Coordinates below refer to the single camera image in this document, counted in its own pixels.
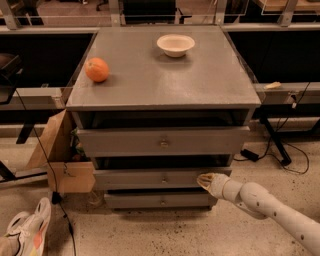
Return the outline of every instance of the cabinet top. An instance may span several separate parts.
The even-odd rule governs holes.
[[[157,46],[160,36],[188,35],[195,47],[171,58]],[[110,68],[94,83],[82,67],[68,110],[170,110],[255,108],[260,100],[226,36],[215,26],[110,27],[98,32],[87,58]]]

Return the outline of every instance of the gray cabinet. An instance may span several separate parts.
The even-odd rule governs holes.
[[[196,46],[166,56],[156,40],[185,34]],[[220,28],[102,28],[88,53],[108,63],[93,83],[82,69],[69,97],[96,188],[110,208],[209,207],[196,179],[231,173],[260,100]]]

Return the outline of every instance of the wire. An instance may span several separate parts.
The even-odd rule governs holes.
[[[6,77],[4,77],[4,78],[10,83],[10,85],[12,85],[11,81],[10,81],[8,78],[6,78]],[[16,89],[15,92],[17,93],[17,95],[18,95],[18,97],[19,97],[19,100],[20,100],[20,102],[21,102],[21,104],[22,104],[22,106],[23,106],[23,109],[24,109],[25,111],[27,111],[26,105],[24,104],[24,102],[23,102],[23,100],[22,100],[22,97],[21,97],[21,95],[19,94],[18,90]],[[57,193],[57,194],[59,194],[59,193],[58,193],[58,190],[57,190],[57,189],[58,189],[58,182],[57,182],[57,177],[56,177],[55,171],[53,170],[53,168],[52,168],[52,166],[51,166],[51,164],[50,164],[48,155],[47,155],[47,153],[46,153],[46,151],[45,151],[45,149],[44,149],[44,147],[43,147],[43,145],[42,145],[42,142],[41,142],[41,140],[40,140],[40,137],[39,137],[39,135],[38,135],[35,127],[33,127],[33,131],[34,131],[34,133],[35,133],[35,135],[36,135],[36,138],[37,138],[37,140],[38,140],[38,142],[39,142],[39,145],[40,145],[40,147],[41,147],[41,149],[42,149],[42,151],[43,151],[43,154],[44,154],[44,156],[45,156],[45,158],[46,158],[46,161],[47,161],[47,163],[48,163],[48,165],[49,165],[49,167],[50,167],[49,169],[51,170],[51,172],[52,172],[52,174],[53,174],[54,182],[55,182],[55,191],[54,191],[54,192]],[[59,204],[61,210],[62,210],[63,213],[64,213],[64,216],[63,216],[63,217],[66,218],[67,221],[68,221],[68,228],[69,228],[69,232],[70,232],[70,235],[71,235],[71,238],[72,238],[74,255],[76,256],[76,255],[77,255],[77,251],[76,251],[76,245],[75,245],[75,239],[74,239],[74,232],[73,232],[72,224],[71,224],[71,222],[70,222],[70,219],[69,219],[69,217],[68,217],[68,214],[67,214],[66,211],[63,209],[63,207],[62,207],[62,205],[61,205],[61,202],[58,202],[58,204]]]
[[[304,91],[302,92],[302,95],[301,95],[300,99],[299,99],[298,102],[296,103],[296,106],[299,105],[300,101],[301,101],[302,98],[304,97],[304,95],[305,95],[305,93],[306,93],[306,91],[307,91],[310,83],[311,83],[311,82],[309,82],[309,83],[307,84],[307,86],[305,87]],[[287,123],[287,121],[289,120],[289,118],[290,118],[290,117],[287,117],[281,125],[280,125],[281,118],[279,118],[279,120],[278,120],[278,122],[277,122],[277,125],[276,125],[276,130],[275,130],[275,132],[278,132],[280,129],[282,129],[283,126],[284,126],[284,125]],[[260,157],[258,158],[258,160],[261,160],[261,159],[263,159],[263,158],[266,157],[266,156],[272,156],[272,157],[274,157],[274,158],[280,163],[281,167],[282,167],[284,170],[286,170],[287,172],[294,173],[294,174],[298,174],[298,175],[303,175],[303,174],[305,174],[305,173],[307,173],[307,172],[309,171],[310,160],[309,160],[308,155],[307,155],[303,150],[299,149],[299,148],[296,147],[296,146],[293,146],[292,144],[289,144],[289,143],[286,143],[286,142],[284,142],[284,141],[281,141],[282,143],[288,145],[289,147],[292,147],[292,148],[300,151],[300,152],[305,156],[306,161],[307,161],[307,167],[306,167],[306,169],[305,169],[304,171],[302,171],[302,172],[295,171],[295,170],[293,170],[293,169],[290,169],[290,168],[285,167],[285,166],[281,163],[281,160],[280,160],[279,158],[277,158],[274,154],[270,154],[270,153],[268,154],[268,151],[269,151],[270,145],[271,145],[271,139],[272,139],[272,138],[270,137],[269,140],[268,140],[268,144],[267,144],[267,147],[266,147],[266,150],[265,150],[264,154],[263,154],[262,156],[260,156]],[[241,162],[241,161],[249,161],[250,159],[246,159],[246,158],[244,158],[244,159],[236,159],[236,158],[234,158],[234,160],[235,160],[235,161],[238,161],[238,162]]]

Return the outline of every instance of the white shoe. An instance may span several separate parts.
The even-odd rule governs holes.
[[[17,236],[19,242],[17,256],[42,255],[50,218],[51,203],[44,197],[38,203],[34,214],[7,235],[7,237]]]
[[[14,230],[21,226],[30,215],[30,212],[23,211],[14,216],[7,227],[7,234],[12,234]]]

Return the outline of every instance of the black chair leg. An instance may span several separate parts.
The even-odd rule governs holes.
[[[108,2],[109,2],[108,0],[102,0],[102,2],[97,5],[96,11],[97,11],[97,12],[101,11],[101,10],[100,10],[100,6],[101,6],[101,5],[104,5],[104,4],[108,4]]]

